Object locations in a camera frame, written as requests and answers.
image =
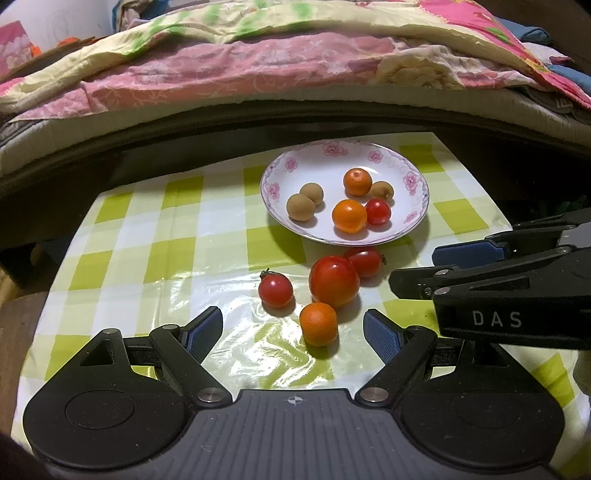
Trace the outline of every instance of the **blue gripper pad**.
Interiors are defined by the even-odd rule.
[[[460,268],[481,267],[505,260],[503,247],[489,240],[478,240],[465,244],[444,245],[433,251],[433,265],[457,265]]]
[[[375,309],[369,309],[363,316],[363,336],[385,364],[403,347],[402,332],[402,328]]]
[[[217,307],[209,307],[182,328],[181,344],[199,363],[222,336],[223,316]]]

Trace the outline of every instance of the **red tomato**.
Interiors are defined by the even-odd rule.
[[[268,268],[261,272],[258,290],[262,302],[276,309],[285,307],[294,296],[290,279],[280,273],[269,272]]]
[[[365,204],[365,210],[368,213],[368,223],[370,225],[383,225],[392,215],[390,205],[380,199],[371,199]]]
[[[377,275],[386,264],[386,258],[374,247],[349,248],[343,255],[351,262],[360,277],[373,277]]]
[[[337,309],[355,298],[359,291],[359,276],[348,260],[329,255],[312,266],[308,284],[314,301],[328,303]]]

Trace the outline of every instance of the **green checkered tablecloth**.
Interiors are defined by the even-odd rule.
[[[398,300],[394,268],[431,265],[438,245],[483,238],[509,223],[484,189],[432,133],[363,137],[398,151],[424,174],[431,203],[407,236],[379,247],[382,278],[362,285],[339,311],[339,341],[308,351],[297,322],[311,301],[313,263],[343,248],[302,239],[267,214],[259,194],[266,166],[282,150],[234,158],[102,193],[77,231],[41,315],[22,369],[12,434],[26,442],[29,399],[90,338],[107,327],[146,335],[166,323],[185,325],[210,305],[224,331],[203,365],[234,395],[241,388],[345,387],[355,391],[382,363],[363,339],[362,316],[376,308],[402,326],[437,329],[430,301]],[[280,271],[294,284],[297,306],[285,317],[266,312],[259,273]],[[576,352],[508,347],[558,399],[567,430],[554,463],[579,450],[589,404],[572,379]],[[146,367],[138,373],[153,375]]]

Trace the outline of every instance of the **floral plate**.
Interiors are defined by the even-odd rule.
[[[358,233],[344,233],[335,228],[332,210],[348,197],[343,176],[354,167],[369,172],[373,181],[385,180],[394,187],[392,216],[385,225],[368,225]],[[285,204],[308,182],[322,187],[324,203],[316,207],[315,216],[307,222],[293,221]],[[389,148],[360,140],[321,140],[293,147],[265,170],[261,196],[269,214],[292,232],[346,247],[379,245],[406,235],[423,220],[429,205],[427,182],[412,163]],[[362,204],[369,200],[369,196],[351,198]]]

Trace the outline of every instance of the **blanket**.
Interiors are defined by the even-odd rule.
[[[156,48],[130,64],[80,82],[14,120],[68,118],[303,87],[380,83],[436,89],[540,88],[510,67],[464,57],[423,40],[321,32],[256,43]]]
[[[357,3],[245,0],[168,14],[84,47],[11,86],[0,96],[0,112],[24,112],[83,79],[129,63],[171,35],[209,44],[230,44],[318,30],[360,31],[375,37],[421,39],[446,46],[468,57],[508,66],[542,87],[562,92],[591,109],[591,98],[581,88],[549,71],[509,30],[472,0]],[[395,80],[399,62],[383,60],[379,77]]]

